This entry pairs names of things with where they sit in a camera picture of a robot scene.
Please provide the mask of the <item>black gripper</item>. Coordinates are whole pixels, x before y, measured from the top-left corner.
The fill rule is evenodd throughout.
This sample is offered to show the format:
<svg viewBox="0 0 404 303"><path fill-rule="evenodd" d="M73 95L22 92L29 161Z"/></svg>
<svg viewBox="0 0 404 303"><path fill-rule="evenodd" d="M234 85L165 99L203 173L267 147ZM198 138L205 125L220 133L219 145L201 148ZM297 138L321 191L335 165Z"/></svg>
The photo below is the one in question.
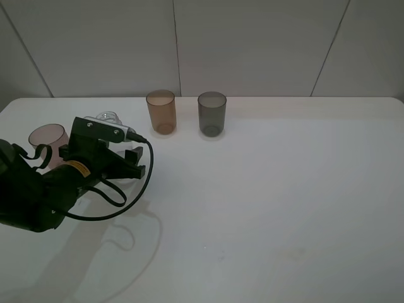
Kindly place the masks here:
<svg viewBox="0 0 404 303"><path fill-rule="evenodd" d="M125 150L124 159L98 139L70 138L59 154L64 160L58 166L59 186L95 186L104 180L140 180L145 175L144 165L126 165L126 161L138 164L143 155L142 146Z"/></svg>

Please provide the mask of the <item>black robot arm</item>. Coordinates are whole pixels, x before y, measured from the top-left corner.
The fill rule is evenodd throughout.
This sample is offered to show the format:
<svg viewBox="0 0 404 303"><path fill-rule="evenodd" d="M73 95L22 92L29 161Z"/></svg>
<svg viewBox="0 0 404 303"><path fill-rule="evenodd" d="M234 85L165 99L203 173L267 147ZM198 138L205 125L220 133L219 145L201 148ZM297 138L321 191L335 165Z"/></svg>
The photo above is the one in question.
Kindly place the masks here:
<svg viewBox="0 0 404 303"><path fill-rule="evenodd" d="M127 151L126 157L115 154L98 139L72 136L62 148L64 163L44 174L39 167L27 164L30 157L16 145L1 140L1 223L32 232L57 228L64 218L99 222L114 218L132 207L112 201L95 185L101 182L123 191L113 179L145 179L148 185L151 168L138 165L142 151ZM78 198L88 191L97 193L119 211L101 217L84 217L70 213Z"/></svg>

